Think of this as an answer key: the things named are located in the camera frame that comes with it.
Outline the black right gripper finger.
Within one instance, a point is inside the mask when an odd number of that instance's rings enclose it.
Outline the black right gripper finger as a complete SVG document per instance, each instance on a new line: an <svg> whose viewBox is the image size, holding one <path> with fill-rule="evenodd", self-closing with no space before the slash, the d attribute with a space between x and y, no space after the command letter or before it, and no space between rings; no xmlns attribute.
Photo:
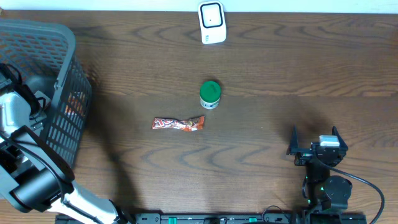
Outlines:
<svg viewBox="0 0 398 224"><path fill-rule="evenodd" d="M293 126L288 150L297 150L298 148L299 148L299 142L298 142L298 136L297 136L297 128L296 128L296 126Z"/></svg>
<svg viewBox="0 0 398 224"><path fill-rule="evenodd" d="M340 148L348 148L347 144L345 143L343 138L340 136L336 126L332 127L332 135L337 137Z"/></svg>

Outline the green lid white jar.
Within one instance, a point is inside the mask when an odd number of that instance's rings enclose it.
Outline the green lid white jar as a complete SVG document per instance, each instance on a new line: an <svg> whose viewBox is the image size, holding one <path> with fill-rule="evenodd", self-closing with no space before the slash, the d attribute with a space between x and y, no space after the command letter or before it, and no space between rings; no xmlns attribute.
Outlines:
<svg viewBox="0 0 398 224"><path fill-rule="evenodd" d="M200 104L202 107L212 110L215 109L221 99L221 86L214 81L207 81L200 88Z"/></svg>

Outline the orange red candy wrapper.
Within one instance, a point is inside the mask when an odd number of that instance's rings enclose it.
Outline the orange red candy wrapper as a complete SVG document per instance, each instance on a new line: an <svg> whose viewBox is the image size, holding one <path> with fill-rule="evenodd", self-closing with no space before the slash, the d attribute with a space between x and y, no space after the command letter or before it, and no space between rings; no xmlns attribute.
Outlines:
<svg viewBox="0 0 398 224"><path fill-rule="evenodd" d="M179 129L186 132L203 129L205 117L177 120L171 118L154 118L151 129Z"/></svg>

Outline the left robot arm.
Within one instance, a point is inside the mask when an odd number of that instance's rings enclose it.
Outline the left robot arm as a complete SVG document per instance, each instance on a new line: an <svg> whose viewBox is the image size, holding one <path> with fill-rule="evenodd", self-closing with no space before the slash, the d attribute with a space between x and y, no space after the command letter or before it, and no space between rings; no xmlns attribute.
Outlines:
<svg viewBox="0 0 398 224"><path fill-rule="evenodd" d="M21 212L61 213L80 223L135 223L112 201L75 182L71 167L40 138L48 99L1 64L1 195Z"/></svg>

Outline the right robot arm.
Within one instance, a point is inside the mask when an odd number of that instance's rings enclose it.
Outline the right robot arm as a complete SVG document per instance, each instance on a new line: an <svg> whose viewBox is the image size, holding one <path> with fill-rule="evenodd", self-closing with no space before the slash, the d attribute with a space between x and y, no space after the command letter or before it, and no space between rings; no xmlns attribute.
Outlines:
<svg viewBox="0 0 398 224"><path fill-rule="evenodd" d="M331 175L346 155L348 146L332 128L330 135L319 136L308 148L299 147L297 128L293 128L287 154L294 156L296 166L304 166L306 178L302 194L309 200L308 208L292 219L296 223L341 223L342 212L348 208L352 183L338 175Z"/></svg>

